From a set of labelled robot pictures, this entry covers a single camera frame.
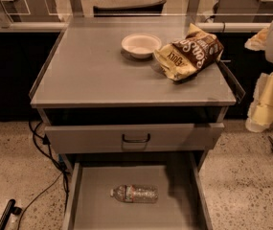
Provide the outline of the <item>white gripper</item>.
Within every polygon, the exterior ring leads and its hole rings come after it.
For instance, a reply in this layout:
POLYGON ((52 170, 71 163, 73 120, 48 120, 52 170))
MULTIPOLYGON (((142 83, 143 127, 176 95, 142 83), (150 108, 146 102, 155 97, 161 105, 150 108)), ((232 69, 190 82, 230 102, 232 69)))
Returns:
MULTIPOLYGON (((269 29, 261 29, 245 42, 244 47, 252 51, 265 50, 266 59, 273 63, 273 20, 269 29)), ((254 90, 253 102, 249 106, 245 127, 251 132, 263 132, 272 123, 273 72, 260 75, 254 90)))

